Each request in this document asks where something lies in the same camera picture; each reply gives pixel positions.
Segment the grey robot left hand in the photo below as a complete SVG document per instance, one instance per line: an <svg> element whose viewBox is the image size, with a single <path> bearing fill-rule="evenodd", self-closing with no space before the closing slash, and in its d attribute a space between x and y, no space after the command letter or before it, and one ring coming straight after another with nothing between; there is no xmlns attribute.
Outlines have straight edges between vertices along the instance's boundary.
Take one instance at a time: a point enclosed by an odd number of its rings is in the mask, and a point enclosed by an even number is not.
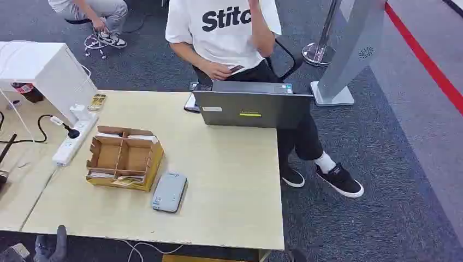
<svg viewBox="0 0 463 262"><path fill-rule="evenodd" d="M51 245L50 235L37 235L35 240L35 255L33 261L59 262L67 261L67 229L59 225L56 233L56 243Z"/></svg>

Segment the person's right hand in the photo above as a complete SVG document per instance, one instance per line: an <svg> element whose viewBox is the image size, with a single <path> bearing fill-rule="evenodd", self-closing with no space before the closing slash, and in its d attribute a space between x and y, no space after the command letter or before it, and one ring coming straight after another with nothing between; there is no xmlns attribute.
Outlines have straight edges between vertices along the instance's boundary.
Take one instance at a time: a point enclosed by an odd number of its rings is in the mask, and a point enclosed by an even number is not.
<svg viewBox="0 0 463 262"><path fill-rule="evenodd" d="M226 65L210 61L201 62L198 68L213 80L225 80L233 74Z"/></svg>

